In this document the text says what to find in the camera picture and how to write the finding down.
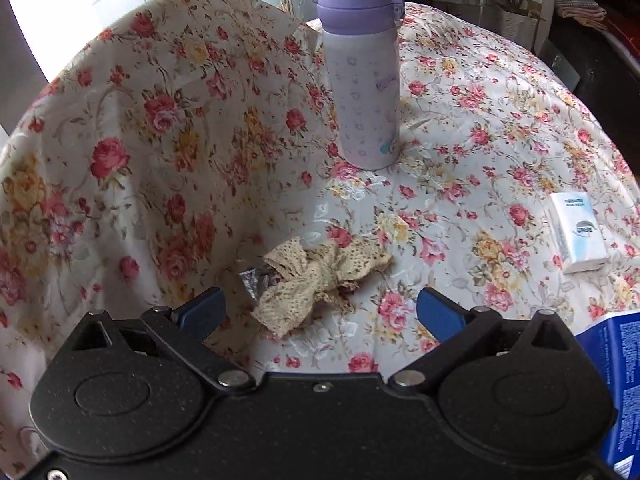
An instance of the metal bolt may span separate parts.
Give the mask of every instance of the metal bolt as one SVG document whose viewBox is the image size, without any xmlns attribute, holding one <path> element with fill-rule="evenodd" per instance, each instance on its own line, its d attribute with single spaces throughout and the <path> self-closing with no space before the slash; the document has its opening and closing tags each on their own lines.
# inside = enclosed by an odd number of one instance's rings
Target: metal bolt
<svg viewBox="0 0 640 480">
<path fill-rule="evenodd" d="M 316 394 L 324 394 L 328 392 L 334 386 L 331 383 L 318 383 L 314 384 L 314 391 Z"/>
<path fill-rule="evenodd" d="M 398 386 L 409 387 L 422 384 L 426 377 L 418 370 L 401 370 L 394 375 L 394 381 Z"/>
<path fill-rule="evenodd" d="M 227 388 L 241 388 L 247 386 L 251 377 L 242 370 L 227 370 L 218 376 L 218 382 Z"/>
<path fill-rule="evenodd" d="M 62 471 L 58 469 L 52 469 L 47 473 L 47 480 L 67 480 L 67 478 Z"/>
</svg>

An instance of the floral tablecloth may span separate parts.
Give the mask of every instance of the floral tablecloth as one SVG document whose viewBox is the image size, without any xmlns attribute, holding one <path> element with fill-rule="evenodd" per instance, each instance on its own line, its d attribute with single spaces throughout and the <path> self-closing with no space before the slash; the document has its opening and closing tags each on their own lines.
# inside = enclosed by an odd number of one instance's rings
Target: floral tablecloth
<svg viewBox="0 0 640 480">
<path fill-rule="evenodd" d="M 558 311 L 574 330 L 636 306 L 640 193 L 594 117 L 507 40 L 408 4 L 402 154 L 339 155 L 320 35 L 257 0 L 156 0 L 102 32 L 30 107 L 0 166 L 0 466 L 37 438 L 27 405 L 91 308 L 135 317 L 224 287 L 207 341 L 264 370 L 388 376 L 436 344 L 415 320 L 431 285 L 506 317 Z M 542 208 L 586 190 L 610 251 L 563 276 Z M 394 255 L 350 297 L 276 339 L 236 272 L 299 235 L 375 238 Z"/>
</svg>

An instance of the white tissue packet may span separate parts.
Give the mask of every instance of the white tissue packet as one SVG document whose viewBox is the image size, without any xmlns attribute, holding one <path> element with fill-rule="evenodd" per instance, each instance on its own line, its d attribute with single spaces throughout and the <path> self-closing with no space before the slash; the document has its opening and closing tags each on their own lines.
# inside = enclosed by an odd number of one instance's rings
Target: white tissue packet
<svg viewBox="0 0 640 480">
<path fill-rule="evenodd" d="M 598 269 L 609 259 L 586 193 L 552 193 L 546 206 L 546 218 L 565 274 Z"/>
</svg>

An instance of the wall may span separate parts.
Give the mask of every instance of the wall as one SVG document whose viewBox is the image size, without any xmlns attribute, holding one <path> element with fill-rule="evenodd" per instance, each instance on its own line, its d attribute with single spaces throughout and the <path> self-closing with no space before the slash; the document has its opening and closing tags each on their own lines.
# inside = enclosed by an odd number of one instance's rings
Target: wall
<svg viewBox="0 0 640 480">
<path fill-rule="evenodd" d="M 0 124 L 12 132 L 24 111 L 47 84 L 9 0 L 0 0 Z"/>
</svg>

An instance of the pink rose print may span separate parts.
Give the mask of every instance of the pink rose print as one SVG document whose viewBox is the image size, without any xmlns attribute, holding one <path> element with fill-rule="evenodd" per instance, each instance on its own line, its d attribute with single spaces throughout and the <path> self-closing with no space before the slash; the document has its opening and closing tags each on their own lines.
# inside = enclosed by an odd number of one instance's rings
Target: pink rose print
<svg viewBox="0 0 640 480">
<path fill-rule="evenodd" d="M 533 179 L 531 178 L 529 170 L 527 170 L 526 168 L 516 168 L 515 170 L 513 170 L 513 177 L 524 187 L 533 186 Z"/>
<path fill-rule="evenodd" d="M 338 145 L 335 142 L 330 142 L 326 148 L 326 151 L 331 156 L 338 156 Z"/>
<path fill-rule="evenodd" d="M 182 222 L 184 213 L 187 210 L 187 204 L 184 197 L 177 193 L 166 202 L 166 218 L 174 224 Z"/>
<path fill-rule="evenodd" d="M 287 368 L 300 368 L 300 358 L 287 356 L 286 366 Z"/>
<path fill-rule="evenodd" d="M 443 193 L 444 197 L 451 203 L 456 203 L 459 198 L 466 195 L 465 189 L 457 182 L 450 184 Z"/>
<path fill-rule="evenodd" d="M 85 68 L 78 72 L 78 84 L 80 86 L 89 86 L 93 78 L 94 74 L 90 68 Z"/>
<path fill-rule="evenodd" d="M 196 220 L 196 254 L 203 258 L 213 246 L 213 240 L 216 238 L 216 227 L 213 225 L 213 216 L 211 213 L 203 213 L 198 215 Z"/>
<path fill-rule="evenodd" d="M 380 316 L 388 317 L 395 309 L 404 308 L 404 300 L 397 292 L 388 292 L 378 307 Z"/>
<path fill-rule="evenodd" d="M 415 197 L 415 191 L 408 186 L 403 186 L 402 184 L 400 184 L 400 193 L 406 198 Z"/>
<path fill-rule="evenodd" d="M 476 101 L 473 97 L 464 96 L 462 99 L 460 99 L 460 106 L 469 109 L 478 108 L 478 101 Z"/>
<path fill-rule="evenodd" d="M 11 267 L 9 254 L 0 248 L 0 295 L 7 305 L 14 306 L 27 299 L 27 281 L 18 267 Z"/>
<path fill-rule="evenodd" d="M 112 171 L 126 168 L 130 158 L 118 137 L 107 137 L 98 142 L 94 148 L 91 174 L 98 180 L 107 178 Z"/>
<path fill-rule="evenodd" d="M 607 311 L 604 310 L 603 306 L 597 303 L 590 304 L 588 309 L 589 309 L 589 316 L 591 316 L 591 319 L 593 320 L 596 320 L 607 313 Z"/>
<path fill-rule="evenodd" d="M 445 251 L 448 250 L 444 242 L 422 237 L 420 259 L 431 267 L 435 262 L 443 262 L 446 259 Z"/>
<path fill-rule="evenodd" d="M 433 68 L 433 67 L 436 66 L 436 60 L 433 59 L 433 57 L 420 56 L 418 58 L 418 62 L 422 63 L 423 65 L 428 66 L 429 68 Z"/>
<path fill-rule="evenodd" d="M 47 197 L 40 202 L 42 214 L 48 218 L 66 217 L 69 211 L 63 203 L 62 191 L 55 189 L 49 192 Z"/>
<path fill-rule="evenodd" d="M 130 28 L 140 38 L 151 38 L 156 33 L 154 22 L 151 21 L 151 13 L 148 10 L 144 13 L 137 12 Z"/>
<path fill-rule="evenodd" d="M 22 381 L 20 380 L 20 377 L 18 377 L 16 374 L 14 374 L 13 372 L 9 372 L 6 375 L 6 380 L 8 381 L 8 383 L 13 386 L 16 389 L 19 389 L 22 387 Z"/>
<path fill-rule="evenodd" d="M 393 330 L 396 330 L 396 332 L 401 332 L 402 330 L 404 330 L 404 327 L 406 325 L 405 311 L 399 308 L 392 311 L 388 317 L 388 324 Z"/>
<path fill-rule="evenodd" d="M 368 352 L 359 352 L 349 361 L 349 371 L 354 373 L 372 373 L 378 371 L 378 364 L 373 360 L 373 355 Z"/>
<path fill-rule="evenodd" d="M 305 117 L 297 108 L 293 108 L 287 112 L 287 128 L 289 128 L 291 133 L 298 130 L 306 131 Z"/>
<path fill-rule="evenodd" d="M 105 28 L 100 34 L 98 34 L 98 39 L 100 41 L 108 41 L 113 37 L 113 31 L 110 28 Z"/>
<path fill-rule="evenodd" d="M 421 83 L 420 81 L 412 81 L 409 83 L 409 92 L 411 92 L 416 97 L 420 97 L 424 94 L 424 90 L 426 89 L 426 85 Z"/>
<path fill-rule="evenodd" d="M 474 99 L 481 100 L 486 97 L 484 88 L 482 88 L 479 84 L 471 83 L 471 85 L 468 86 L 468 90 Z"/>
<path fill-rule="evenodd" d="M 380 245 L 384 246 L 391 243 L 389 238 L 386 237 L 386 233 L 382 229 L 379 229 L 377 234 L 378 234 L 378 243 Z"/>
<path fill-rule="evenodd" d="M 409 215 L 407 211 L 399 211 L 398 216 L 407 223 L 407 225 L 409 226 L 409 229 L 417 229 L 418 227 L 420 227 L 420 224 L 418 224 L 417 219 Z"/>
<path fill-rule="evenodd" d="M 302 179 L 302 182 L 304 182 L 305 186 L 311 186 L 311 181 L 313 180 L 311 177 L 311 173 L 309 173 L 308 171 L 303 171 L 300 175 L 300 178 Z"/>
<path fill-rule="evenodd" d="M 326 233 L 329 238 L 335 240 L 335 242 L 338 244 L 338 247 L 344 248 L 348 246 L 353 240 L 353 236 L 351 235 L 351 233 L 348 232 L 347 229 L 343 229 L 341 227 L 327 227 Z"/>
<path fill-rule="evenodd" d="M 584 128 L 580 128 L 580 130 L 578 130 L 578 139 L 580 140 L 581 143 L 583 144 L 590 144 L 591 143 L 591 134 L 585 130 Z"/>
<path fill-rule="evenodd" d="M 286 40 L 284 40 L 284 48 L 287 52 L 293 54 L 294 56 L 300 54 L 300 46 L 292 36 L 289 36 Z"/>
<path fill-rule="evenodd" d="M 436 346 L 438 346 L 437 341 L 430 341 L 428 339 L 420 340 L 420 350 L 422 350 L 423 354 L 427 354 L 428 352 L 431 352 L 431 350 L 436 348 Z"/>
<path fill-rule="evenodd" d="M 264 61 L 260 57 L 251 57 L 249 60 L 249 67 L 258 74 L 265 75 L 267 73 Z"/>
<path fill-rule="evenodd" d="M 626 160 L 622 155 L 618 155 L 614 160 L 614 168 L 616 170 L 616 173 L 619 173 L 619 174 L 631 173 L 631 168 L 629 168 L 629 165 L 626 163 Z"/>
<path fill-rule="evenodd" d="M 125 256 L 120 260 L 120 275 L 125 282 L 133 282 L 140 272 L 138 262 L 131 256 Z"/>
<path fill-rule="evenodd" d="M 349 180 L 358 176 L 358 168 L 352 166 L 346 160 L 339 160 L 331 168 L 330 175 L 338 180 Z"/>
<path fill-rule="evenodd" d="M 533 141 L 533 149 L 541 155 L 548 155 L 549 148 L 544 142 Z"/>
<path fill-rule="evenodd" d="M 218 70 L 216 70 L 216 73 L 211 79 L 207 80 L 207 87 L 209 87 L 210 96 L 216 97 L 221 101 L 226 101 L 225 79 Z"/>
<path fill-rule="evenodd" d="M 29 131 L 35 134 L 39 134 L 44 130 L 44 120 L 36 119 L 34 117 L 33 119 L 31 119 L 31 122 L 29 122 L 29 126 L 27 126 L 27 128 L 29 129 Z"/>
<path fill-rule="evenodd" d="M 475 144 L 479 144 L 480 146 L 484 146 L 491 140 L 489 136 L 489 132 L 483 130 L 482 128 L 474 128 L 471 130 L 471 140 Z"/>
<path fill-rule="evenodd" d="M 513 306 L 513 300 L 508 290 L 498 288 L 495 283 L 489 283 L 484 292 L 486 303 L 498 310 L 506 312 Z"/>
<path fill-rule="evenodd" d="M 178 120 L 177 109 L 174 98 L 165 92 L 158 92 L 145 103 L 146 118 L 160 133 L 166 132 Z"/>
<path fill-rule="evenodd" d="M 162 274 L 169 280 L 181 280 L 193 263 L 191 249 L 181 235 L 175 235 L 159 255 Z"/>
<path fill-rule="evenodd" d="M 521 204 L 514 204 L 509 208 L 509 215 L 513 223 L 518 227 L 523 227 L 529 220 L 529 210 Z"/>
</svg>

